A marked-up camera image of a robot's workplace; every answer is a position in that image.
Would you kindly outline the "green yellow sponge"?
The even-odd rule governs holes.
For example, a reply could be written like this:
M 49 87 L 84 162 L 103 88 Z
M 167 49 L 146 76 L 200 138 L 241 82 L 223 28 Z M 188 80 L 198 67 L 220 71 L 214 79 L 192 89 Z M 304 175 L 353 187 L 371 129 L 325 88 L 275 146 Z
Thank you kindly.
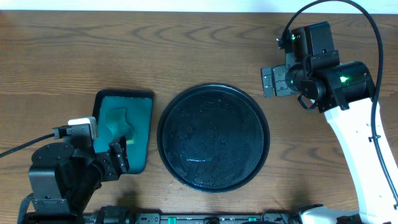
M 133 144 L 134 129 L 127 122 L 126 114 L 125 108 L 111 109 L 105 115 L 105 124 L 111 131 L 112 141 L 124 136 L 126 138 L 126 144 Z

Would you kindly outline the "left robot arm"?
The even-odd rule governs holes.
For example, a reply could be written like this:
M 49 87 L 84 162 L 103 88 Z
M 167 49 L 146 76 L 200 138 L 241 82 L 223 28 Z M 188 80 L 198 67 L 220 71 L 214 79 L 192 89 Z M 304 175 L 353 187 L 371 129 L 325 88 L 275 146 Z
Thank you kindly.
M 115 139 L 106 152 L 92 143 L 56 142 L 36 150 L 29 180 L 32 193 L 20 205 L 18 223 L 85 223 L 85 208 L 103 182 L 129 170 L 126 138 Z

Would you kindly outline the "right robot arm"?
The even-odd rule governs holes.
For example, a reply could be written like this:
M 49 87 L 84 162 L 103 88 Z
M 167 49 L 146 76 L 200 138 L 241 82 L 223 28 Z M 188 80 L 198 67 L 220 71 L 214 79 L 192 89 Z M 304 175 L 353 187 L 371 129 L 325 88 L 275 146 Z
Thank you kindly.
M 340 63 L 338 52 L 307 57 L 293 53 L 282 65 L 261 70 L 264 95 L 298 94 L 325 115 L 343 150 L 358 198 L 358 211 L 314 205 L 301 223 L 397 223 L 397 165 L 382 127 L 375 85 L 364 63 Z

